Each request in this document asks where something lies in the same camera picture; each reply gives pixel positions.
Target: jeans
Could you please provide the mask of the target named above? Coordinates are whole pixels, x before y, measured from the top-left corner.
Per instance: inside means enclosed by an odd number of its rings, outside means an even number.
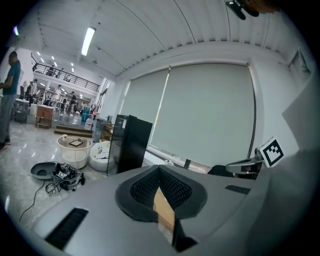
[[[16,95],[3,95],[0,108],[0,143],[10,139],[10,119],[11,111],[14,107]]]

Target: white wall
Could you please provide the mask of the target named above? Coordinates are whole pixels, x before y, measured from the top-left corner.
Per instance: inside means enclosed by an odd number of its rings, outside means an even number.
[[[299,147],[282,114],[295,100],[300,90],[282,55],[249,44],[204,42],[182,46],[153,56],[120,76],[114,89],[109,90],[109,100],[104,101],[101,113],[106,116],[113,115],[114,118],[120,113],[126,85],[130,79],[169,65],[208,62],[249,64],[255,86],[257,109],[253,149],[261,147],[272,136],[277,136],[284,152],[287,155],[294,154]]]
[[[27,85],[29,85],[30,81],[34,80],[34,72],[32,70],[32,63],[31,63],[31,51],[23,48],[18,48],[16,50],[16,53],[18,55],[18,59],[20,60],[21,64],[21,70],[23,71],[23,76],[20,81],[19,86],[22,86],[24,81],[27,82]]]
[[[108,116],[112,116],[112,122],[115,122],[117,114],[120,112],[120,107],[124,99],[124,90],[127,84],[127,80],[110,83],[100,111],[102,118],[106,119]]]
[[[261,147],[276,136],[286,155],[296,153],[299,150],[297,141],[283,118],[283,112],[299,94],[289,67],[254,57],[250,62],[250,72],[257,110],[253,148]]]
[[[74,72],[70,72],[70,71],[67,71],[65,70],[66,72],[70,73],[70,74],[73,74],[77,77],[80,77],[80,78],[83,78],[83,79],[86,79],[92,83],[95,83],[97,85],[101,85],[101,82],[103,81],[103,77],[100,77],[98,74],[96,73],[93,73],[85,68],[82,68],[80,66],[75,66],[74,67]]]

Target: glossy floor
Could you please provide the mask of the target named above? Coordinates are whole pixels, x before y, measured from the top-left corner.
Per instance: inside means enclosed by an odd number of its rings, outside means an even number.
[[[43,184],[42,180],[31,176],[31,168],[44,161],[61,162],[61,152],[57,145],[59,136],[52,129],[35,128],[33,124],[11,121],[11,145],[0,153],[0,200],[3,205],[9,202],[7,209],[12,218],[19,220],[23,211],[32,205],[35,192]],[[84,172],[86,182],[107,177],[105,173],[95,171],[88,165],[81,171]],[[21,222],[31,228],[43,213],[69,195],[64,190],[48,195],[43,187],[36,195],[35,205],[23,215]]]

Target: desk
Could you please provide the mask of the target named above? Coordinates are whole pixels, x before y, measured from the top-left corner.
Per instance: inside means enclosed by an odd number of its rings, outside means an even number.
[[[35,127],[39,125],[42,127],[46,127],[48,129],[51,128],[53,114],[54,114],[53,106],[38,105],[38,109],[35,117]]]

